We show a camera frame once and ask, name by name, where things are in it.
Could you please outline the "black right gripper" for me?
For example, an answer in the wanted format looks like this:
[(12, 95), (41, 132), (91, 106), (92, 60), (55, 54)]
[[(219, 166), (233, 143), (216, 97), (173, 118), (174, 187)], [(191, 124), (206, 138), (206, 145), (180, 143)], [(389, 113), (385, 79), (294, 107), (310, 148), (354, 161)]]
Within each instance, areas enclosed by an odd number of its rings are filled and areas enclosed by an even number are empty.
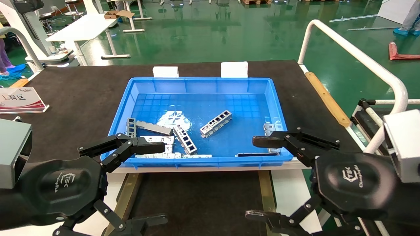
[(271, 232), (289, 236), (360, 236), (363, 234), (361, 228), (355, 224), (309, 233), (300, 226), (300, 222), (320, 205), (335, 216), (369, 220), (388, 217), (389, 205), (398, 184), (398, 175), (389, 158), (361, 152), (326, 152), (340, 150), (340, 140), (303, 128), (275, 130), (269, 136), (254, 136), (252, 144), (267, 149), (285, 148), (303, 165), (313, 167), (318, 195), (311, 197), (290, 216), (247, 210), (245, 217), (248, 220), (264, 222)]

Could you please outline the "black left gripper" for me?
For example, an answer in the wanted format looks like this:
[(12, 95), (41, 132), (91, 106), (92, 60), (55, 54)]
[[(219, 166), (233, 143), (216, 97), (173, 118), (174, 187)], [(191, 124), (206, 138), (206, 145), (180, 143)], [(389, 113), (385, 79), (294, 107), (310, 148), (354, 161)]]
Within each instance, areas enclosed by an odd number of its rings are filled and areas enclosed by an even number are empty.
[[(102, 165), (90, 158), (110, 151)], [(114, 172), (132, 155), (164, 151), (163, 142), (148, 142), (145, 138), (117, 133), (79, 147), (81, 157), (77, 159), (25, 165), (18, 179), (18, 190), (26, 224), (45, 226), (64, 221), (53, 236), (87, 236), (73, 228), (96, 211), (114, 227), (110, 236), (143, 236), (149, 227), (166, 224), (165, 214), (123, 221), (103, 202), (108, 185), (106, 172)]]

